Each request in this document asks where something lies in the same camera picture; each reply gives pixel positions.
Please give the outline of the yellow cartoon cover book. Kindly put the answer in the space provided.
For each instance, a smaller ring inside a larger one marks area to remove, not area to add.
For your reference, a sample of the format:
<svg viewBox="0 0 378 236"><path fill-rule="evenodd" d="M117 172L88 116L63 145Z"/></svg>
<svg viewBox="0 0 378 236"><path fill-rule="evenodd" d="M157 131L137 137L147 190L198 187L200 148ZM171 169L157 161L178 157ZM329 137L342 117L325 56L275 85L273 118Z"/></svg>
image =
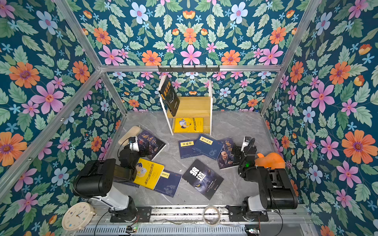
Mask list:
<svg viewBox="0 0 378 236"><path fill-rule="evenodd" d="M164 165L140 158L135 167L137 173L133 183L154 190L164 168Z"/></svg>

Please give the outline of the blue book yellow label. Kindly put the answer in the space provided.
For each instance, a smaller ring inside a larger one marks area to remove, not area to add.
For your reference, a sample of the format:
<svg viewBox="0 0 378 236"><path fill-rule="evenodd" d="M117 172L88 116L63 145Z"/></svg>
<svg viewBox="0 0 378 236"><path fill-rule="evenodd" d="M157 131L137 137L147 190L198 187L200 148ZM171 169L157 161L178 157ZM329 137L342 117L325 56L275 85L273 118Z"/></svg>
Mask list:
<svg viewBox="0 0 378 236"><path fill-rule="evenodd" d="M185 158L190 158L190 157L201 156L202 155L201 153L193 149L194 145L195 145L195 139L178 141L180 158L185 159Z"/></svg>
<svg viewBox="0 0 378 236"><path fill-rule="evenodd" d="M195 141L193 150L201 155L207 156L208 158L218 160L218 157L223 150L223 144L208 135L201 134Z"/></svg>

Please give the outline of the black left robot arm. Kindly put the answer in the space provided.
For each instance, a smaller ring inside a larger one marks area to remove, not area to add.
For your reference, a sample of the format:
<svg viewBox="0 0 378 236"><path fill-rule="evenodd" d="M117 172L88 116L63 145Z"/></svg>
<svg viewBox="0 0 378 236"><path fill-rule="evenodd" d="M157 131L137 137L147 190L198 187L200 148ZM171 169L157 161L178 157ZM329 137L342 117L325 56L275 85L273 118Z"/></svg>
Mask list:
<svg viewBox="0 0 378 236"><path fill-rule="evenodd" d="M133 198L113 185L133 183L137 177L140 159L137 137L131 136L126 141L128 144L118 151L120 165L116 164L115 158L89 161L73 182L74 195L107 205L112 222L135 222L143 215Z"/></svg>

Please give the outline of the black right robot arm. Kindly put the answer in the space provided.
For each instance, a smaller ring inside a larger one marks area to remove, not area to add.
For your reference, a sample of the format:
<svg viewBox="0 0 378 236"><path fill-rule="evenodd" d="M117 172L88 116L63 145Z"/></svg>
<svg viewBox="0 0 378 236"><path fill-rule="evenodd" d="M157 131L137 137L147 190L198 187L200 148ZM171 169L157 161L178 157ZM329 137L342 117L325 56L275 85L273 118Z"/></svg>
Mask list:
<svg viewBox="0 0 378 236"><path fill-rule="evenodd" d="M252 221L268 210L298 207L298 197L280 154L258 153L253 143L244 147L235 146L232 153L239 160L239 176L258 185L257 195L246 197L242 202L241 215L244 219Z"/></svg>

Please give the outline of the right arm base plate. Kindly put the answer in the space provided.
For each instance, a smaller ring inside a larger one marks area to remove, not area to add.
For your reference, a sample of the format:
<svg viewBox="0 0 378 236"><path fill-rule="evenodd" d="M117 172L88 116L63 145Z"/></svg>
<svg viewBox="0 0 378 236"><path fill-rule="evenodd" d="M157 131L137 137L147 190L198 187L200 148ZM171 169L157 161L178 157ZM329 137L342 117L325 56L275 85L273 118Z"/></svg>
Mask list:
<svg viewBox="0 0 378 236"><path fill-rule="evenodd" d="M246 206L226 205L229 221L231 222L268 222L268 214L265 211L250 211Z"/></svg>

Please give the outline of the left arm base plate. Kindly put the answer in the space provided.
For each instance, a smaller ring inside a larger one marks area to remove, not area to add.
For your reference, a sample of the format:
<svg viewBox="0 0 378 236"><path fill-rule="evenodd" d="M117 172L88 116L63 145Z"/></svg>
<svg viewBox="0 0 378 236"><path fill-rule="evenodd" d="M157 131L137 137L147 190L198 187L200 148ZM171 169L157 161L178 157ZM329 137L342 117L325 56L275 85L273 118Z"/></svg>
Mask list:
<svg viewBox="0 0 378 236"><path fill-rule="evenodd" d="M151 206L137 206L131 209L111 211L111 223L146 223L152 216Z"/></svg>

